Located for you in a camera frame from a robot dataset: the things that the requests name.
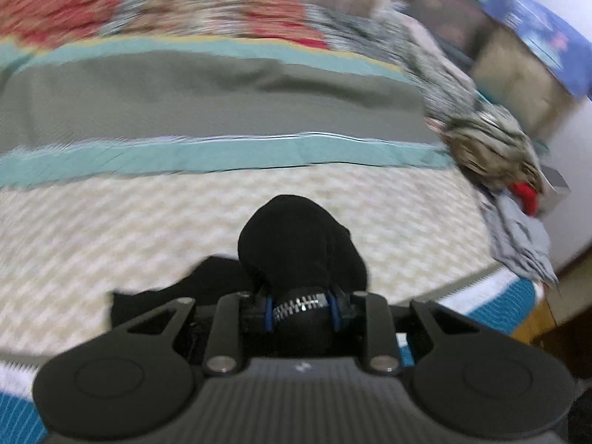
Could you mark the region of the black pants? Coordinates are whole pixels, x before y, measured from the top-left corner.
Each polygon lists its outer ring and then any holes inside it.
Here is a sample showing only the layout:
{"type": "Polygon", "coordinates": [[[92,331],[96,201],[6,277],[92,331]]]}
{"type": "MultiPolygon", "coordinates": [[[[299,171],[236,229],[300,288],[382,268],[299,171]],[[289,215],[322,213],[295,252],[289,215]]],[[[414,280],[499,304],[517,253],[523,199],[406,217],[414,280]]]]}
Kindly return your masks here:
{"type": "Polygon", "coordinates": [[[237,259],[211,256],[169,287],[135,295],[114,292],[117,327],[177,298],[214,306],[249,292],[271,301],[270,351],[290,358],[333,357],[343,342],[337,297],[364,291],[365,263],[349,230],[322,206],[299,195],[277,195],[241,230],[237,259]]]}

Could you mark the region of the grey folded garment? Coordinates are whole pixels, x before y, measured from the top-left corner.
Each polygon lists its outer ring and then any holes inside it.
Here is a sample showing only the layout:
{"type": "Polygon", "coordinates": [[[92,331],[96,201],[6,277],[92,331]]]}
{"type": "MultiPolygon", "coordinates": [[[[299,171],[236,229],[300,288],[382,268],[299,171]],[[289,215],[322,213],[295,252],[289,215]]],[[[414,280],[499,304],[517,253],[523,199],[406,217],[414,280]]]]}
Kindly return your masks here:
{"type": "Polygon", "coordinates": [[[492,257],[521,278],[556,287],[559,281],[543,223],[526,215],[509,191],[482,189],[480,206],[490,233],[492,257]]]}

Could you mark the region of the red cloth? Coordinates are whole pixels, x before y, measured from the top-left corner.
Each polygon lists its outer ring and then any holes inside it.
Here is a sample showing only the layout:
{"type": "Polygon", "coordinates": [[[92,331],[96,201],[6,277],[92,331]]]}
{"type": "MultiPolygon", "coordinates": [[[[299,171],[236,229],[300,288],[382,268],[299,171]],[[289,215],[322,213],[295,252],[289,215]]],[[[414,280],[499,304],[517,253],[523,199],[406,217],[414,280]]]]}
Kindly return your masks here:
{"type": "Polygon", "coordinates": [[[509,185],[512,195],[517,198],[525,215],[536,216],[539,209],[539,194],[526,181],[513,182],[509,185]]]}

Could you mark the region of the patterned teal beige bedsheet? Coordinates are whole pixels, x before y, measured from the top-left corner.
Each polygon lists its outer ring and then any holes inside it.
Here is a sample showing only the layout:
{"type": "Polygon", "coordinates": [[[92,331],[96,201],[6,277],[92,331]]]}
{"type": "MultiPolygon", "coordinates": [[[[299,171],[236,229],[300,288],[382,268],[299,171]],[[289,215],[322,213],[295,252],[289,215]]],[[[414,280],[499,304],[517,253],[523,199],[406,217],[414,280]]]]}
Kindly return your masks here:
{"type": "Polygon", "coordinates": [[[112,291],[165,287],[279,194],[352,233],[372,291],[504,333],[543,298],[498,265],[474,188],[395,66],[291,43],[1,43],[1,439],[39,443],[46,355],[107,327],[112,291]]]}

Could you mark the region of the olive crumpled clothes pile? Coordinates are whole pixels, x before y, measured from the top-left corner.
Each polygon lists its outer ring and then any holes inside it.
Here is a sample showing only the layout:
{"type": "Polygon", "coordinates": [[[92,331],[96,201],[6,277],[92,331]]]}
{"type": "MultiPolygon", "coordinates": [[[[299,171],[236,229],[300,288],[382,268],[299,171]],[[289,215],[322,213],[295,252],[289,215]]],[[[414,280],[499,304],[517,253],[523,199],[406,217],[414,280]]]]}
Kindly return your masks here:
{"type": "Polygon", "coordinates": [[[532,140],[503,106],[480,101],[445,124],[443,139],[455,162],[486,188],[501,191],[522,182],[543,191],[532,140]]]}

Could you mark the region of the black white floral blanket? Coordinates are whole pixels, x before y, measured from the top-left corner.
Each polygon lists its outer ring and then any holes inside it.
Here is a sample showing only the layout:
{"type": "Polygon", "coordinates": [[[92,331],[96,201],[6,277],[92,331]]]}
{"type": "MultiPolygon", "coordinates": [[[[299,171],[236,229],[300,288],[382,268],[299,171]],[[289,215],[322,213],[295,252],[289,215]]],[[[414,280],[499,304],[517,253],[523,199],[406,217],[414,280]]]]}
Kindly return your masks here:
{"type": "Polygon", "coordinates": [[[307,22],[325,36],[330,49],[357,53],[399,67],[423,95],[425,113],[446,121],[470,113],[475,85],[454,74],[437,55],[420,46],[398,17],[374,20],[309,4],[307,22]]]}

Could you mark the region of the brown cardboard box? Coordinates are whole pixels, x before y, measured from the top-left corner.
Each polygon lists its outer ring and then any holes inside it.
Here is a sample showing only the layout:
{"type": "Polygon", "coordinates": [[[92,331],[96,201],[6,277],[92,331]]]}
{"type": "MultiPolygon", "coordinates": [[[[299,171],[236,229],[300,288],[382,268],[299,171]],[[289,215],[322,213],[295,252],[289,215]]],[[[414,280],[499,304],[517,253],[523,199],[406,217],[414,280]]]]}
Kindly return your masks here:
{"type": "Polygon", "coordinates": [[[582,101],[502,26],[491,33],[471,76],[479,92],[490,102],[505,106],[530,137],[552,137],[582,101]]]}

